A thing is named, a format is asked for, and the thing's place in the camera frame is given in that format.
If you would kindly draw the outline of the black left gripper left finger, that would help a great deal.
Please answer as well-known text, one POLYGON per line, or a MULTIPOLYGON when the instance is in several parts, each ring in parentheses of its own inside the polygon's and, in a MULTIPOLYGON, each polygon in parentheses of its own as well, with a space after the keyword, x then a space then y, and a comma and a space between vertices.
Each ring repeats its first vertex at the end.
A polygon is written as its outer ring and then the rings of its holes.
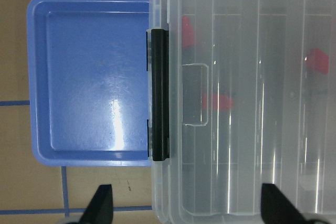
POLYGON ((112 185, 100 185, 89 205, 80 217, 78 223, 107 223, 113 222, 112 185))

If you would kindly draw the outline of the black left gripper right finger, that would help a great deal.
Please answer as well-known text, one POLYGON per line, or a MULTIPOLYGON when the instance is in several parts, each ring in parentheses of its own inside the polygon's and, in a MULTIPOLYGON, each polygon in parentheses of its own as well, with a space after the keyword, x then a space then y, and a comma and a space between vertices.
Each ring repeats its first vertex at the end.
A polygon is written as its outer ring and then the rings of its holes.
POLYGON ((310 223, 275 184, 261 187, 260 215, 264 223, 310 223))

